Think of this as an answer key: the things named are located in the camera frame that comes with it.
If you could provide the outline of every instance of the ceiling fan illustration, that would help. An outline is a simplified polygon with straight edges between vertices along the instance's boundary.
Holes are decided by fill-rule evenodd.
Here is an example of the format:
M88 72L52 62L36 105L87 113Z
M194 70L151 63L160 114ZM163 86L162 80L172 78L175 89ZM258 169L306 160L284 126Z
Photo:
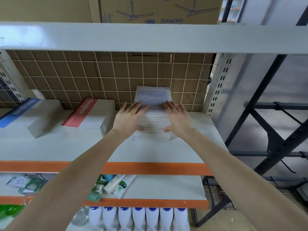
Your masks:
M129 17L129 21L131 21L133 19L137 19L137 18L143 18L143 17L148 17L148 16L154 15L154 13L135 15L135 13L134 13L134 1L131 0L130 3L131 3L131 7L132 7L132 14L126 14L126 13L124 13L122 11L118 11L118 10L116 12Z
M199 13L204 13L204 12L210 12L210 11L218 10L218 8L196 10L196 0L193 0L193 7L192 7L192 9L187 9L187 8L185 8L183 6L178 5L178 4L176 4L175 7L179 8L179 9L181 9L183 11L188 12L187 17L190 17L191 15L196 15L196 14L199 14Z

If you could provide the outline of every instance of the ceiling fan box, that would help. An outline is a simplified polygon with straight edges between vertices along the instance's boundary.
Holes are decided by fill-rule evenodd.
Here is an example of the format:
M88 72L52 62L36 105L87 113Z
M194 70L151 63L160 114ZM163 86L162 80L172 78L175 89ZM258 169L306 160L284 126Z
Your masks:
M195 8L194 0L99 0L99 4L102 23L217 24L222 1L196 0Z

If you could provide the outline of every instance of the blue bottle cap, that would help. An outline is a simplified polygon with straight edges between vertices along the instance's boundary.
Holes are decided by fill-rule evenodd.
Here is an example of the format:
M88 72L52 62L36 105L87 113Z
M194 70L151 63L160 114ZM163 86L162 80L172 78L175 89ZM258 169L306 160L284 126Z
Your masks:
M106 211L111 211L111 210L113 209L113 207L104 207L104 209L105 209Z

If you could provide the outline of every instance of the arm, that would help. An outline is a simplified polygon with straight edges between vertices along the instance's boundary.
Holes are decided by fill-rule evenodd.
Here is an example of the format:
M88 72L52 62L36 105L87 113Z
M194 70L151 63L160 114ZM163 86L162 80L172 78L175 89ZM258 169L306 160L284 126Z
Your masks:
M164 129L182 138L210 168L239 210L258 230L307 230L308 216L279 190L236 157L194 129L180 104L163 104L171 126Z
M126 111L125 106L126 102L117 113L112 130L49 181L6 231L67 228L115 149L134 131L143 130L136 124L148 107L137 112L141 103L131 104Z

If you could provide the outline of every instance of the left hand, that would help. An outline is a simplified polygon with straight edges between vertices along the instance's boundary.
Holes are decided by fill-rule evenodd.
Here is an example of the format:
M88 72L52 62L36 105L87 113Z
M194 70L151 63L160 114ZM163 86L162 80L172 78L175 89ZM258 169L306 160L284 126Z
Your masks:
M147 105L138 111L142 105L142 102L134 102L125 110L126 104L127 103L124 102L121 109L117 113L112 128L112 130L118 132L125 139L131 136L135 131L143 131L143 127L137 126L137 122L149 108Z

